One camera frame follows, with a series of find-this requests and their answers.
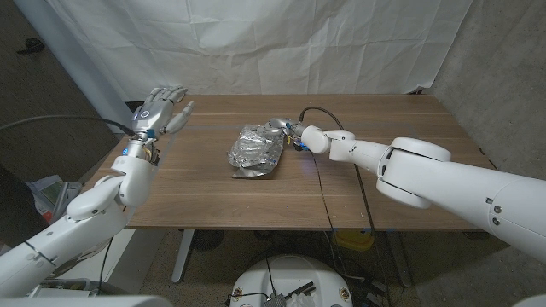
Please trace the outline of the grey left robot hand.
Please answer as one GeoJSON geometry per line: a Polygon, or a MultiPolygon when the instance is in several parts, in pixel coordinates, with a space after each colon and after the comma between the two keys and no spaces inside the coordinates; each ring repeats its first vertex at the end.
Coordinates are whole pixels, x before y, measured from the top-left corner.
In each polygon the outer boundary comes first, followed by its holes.
{"type": "Polygon", "coordinates": [[[157,140],[161,135],[179,132],[187,124],[195,106],[191,101],[180,113],[173,114],[175,105],[185,97],[187,91],[182,85],[154,88],[133,114],[131,128],[135,135],[132,139],[157,140]]]}

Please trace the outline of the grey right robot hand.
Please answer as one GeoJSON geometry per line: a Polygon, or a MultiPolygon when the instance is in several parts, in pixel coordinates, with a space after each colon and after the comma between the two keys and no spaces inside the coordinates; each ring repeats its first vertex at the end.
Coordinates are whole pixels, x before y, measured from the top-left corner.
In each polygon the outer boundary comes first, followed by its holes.
{"type": "Polygon", "coordinates": [[[272,118],[264,124],[264,134],[266,136],[280,136],[281,134],[290,138],[299,140],[304,130],[307,128],[299,121],[291,119],[272,118]]]}

